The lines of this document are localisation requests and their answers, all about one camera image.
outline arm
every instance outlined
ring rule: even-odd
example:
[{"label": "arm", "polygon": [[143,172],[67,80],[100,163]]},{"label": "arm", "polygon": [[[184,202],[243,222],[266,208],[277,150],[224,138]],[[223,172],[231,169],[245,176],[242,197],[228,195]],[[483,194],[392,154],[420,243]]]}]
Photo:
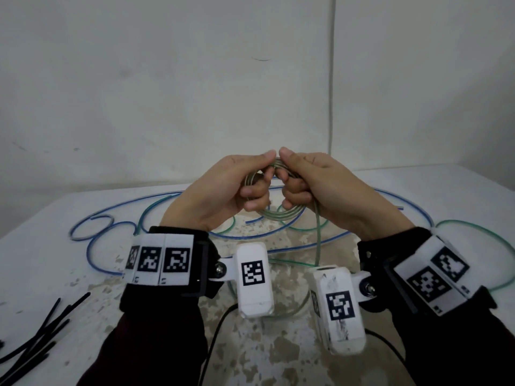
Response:
[{"label": "arm", "polygon": [[[408,257],[431,236],[329,155],[295,154],[281,148],[280,156],[303,178],[290,179],[285,171],[278,171],[286,184],[283,207],[306,204],[312,209],[315,197],[323,217],[363,240],[358,244],[362,260],[367,251],[381,260],[398,254]],[[370,272],[376,279],[376,272]],[[391,311],[406,349],[408,371],[418,385],[493,380],[504,384],[511,379],[515,337],[490,312],[495,303],[486,289],[442,317],[421,317],[406,308],[388,279],[379,280],[381,287],[374,280],[378,298],[373,301],[381,301],[380,308]],[[412,299],[421,301],[414,293]]]},{"label": "arm", "polygon": [[[166,227],[205,233],[242,208],[266,208],[274,169],[268,168],[252,186],[241,183],[249,172],[267,168],[274,159],[274,151],[223,158],[170,205],[161,226],[150,233],[165,233]],[[248,196],[255,199],[247,201]],[[78,386],[161,384],[176,378],[183,385],[197,385],[208,352],[198,298],[183,298],[168,288],[173,287],[126,286],[120,300],[124,315]]]}]

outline wall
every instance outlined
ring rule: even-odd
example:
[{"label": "wall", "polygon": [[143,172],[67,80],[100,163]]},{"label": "wall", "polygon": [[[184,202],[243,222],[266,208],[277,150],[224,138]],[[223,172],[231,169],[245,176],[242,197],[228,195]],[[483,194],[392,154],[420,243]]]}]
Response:
[{"label": "wall", "polygon": [[337,0],[333,155],[460,162],[515,189],[514,14],[515,0]]},{"label": "wall", "polygon": [[[188,182],[229,153],[326,151],[330,6],[0,0],[2,225],[70,190]],[[514,14],[337,0],[333,155],[461,162],[515,188]]]}]

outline worn table surface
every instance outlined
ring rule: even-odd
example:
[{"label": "worn table surface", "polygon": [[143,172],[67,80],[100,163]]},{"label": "worn table surface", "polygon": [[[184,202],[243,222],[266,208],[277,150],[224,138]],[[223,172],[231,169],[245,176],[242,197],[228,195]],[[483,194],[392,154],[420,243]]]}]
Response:
[{"label": "worn table surface", "polygon": [[[515,195],[479,175],[457,165],[439,165],[397,169],[359,171],[356,173],[370,185],[407,198],[423,207],[438,222],[443,219],[471,221],[499,233],[515,242]],[[100,345],[118,322],[119,298],[124,284],[91,269],[86,262],[86,242],[72,242],[68,230],[83,217],[122,201],[184,189],[185,185],[117,189],[69,194],[44,208],[19,228],[0,240],[0,339],[6,346],[0,355],[10,352],[38,329],[43,318],[58,297],[65,305],[91,291],[92,296],[71,315],[71,323],[57,337],[58,344],[50,357],[20,380],[19,385],[71,385],[95,359]],[[282,195],[273,192],[273,205],[279,205]],[[157,199],[136,202],[113,210],[116,221],[138,221],[143,210]],[[415,210],[401,201],[404,213],[415,224],[425,225]],[[146,227],[156,224],[168,202],[153,210]],[[237,217],[233,233],[265,233],[279,223],[261,221],[245,226]],[[298,227],[312,227],[314,216],[306,213]],[[95,233],[105,220],[87,222],[78,236]],[[323,238],[341,231],[331,225],[323,230]],[[485,285],[493,286],[507,280],[515,269],[510,254],[489,238],[473,229],[449,225],[442,227],[446,235],[463,253],[473,268],[480,269]],[[95,262],[107,269],[120,271],[125,265],[132,237],[128,225],[117,227],[101,237],[93,249]],[[263,241],[268,248],[280,248],[314,242],[316,235],[281,231]],[[215,240],[220,254],[228,256],[237,242]],[[358,269],[357,239],[346,236],[322,248],[321,264]],[[312,261],[314,249],[278,254],[277,258]],[[295,307],[306,294],[304,269],[284,264],[272,265],[275,310],[278,313]],[[499,304],[495,314],[515,331],[514,287],[494,293]],[[200,300],[205,332],[210,340],[220,316],[234,303],[226,285],[214,298]],[[394,330],[390,314],[363,312],[366,326],[395,344],[402,343]],[[0,374],[13,361],[0,366]],[[244,320],[236,313],[226,319],[209,363],[206,385],[257,384],[272,385],[382,385],[413,384],[402,364],[381,341],[369,337],[361,355],[332,357],[316,342],[313,319],[306,306],[295,319]]]}]

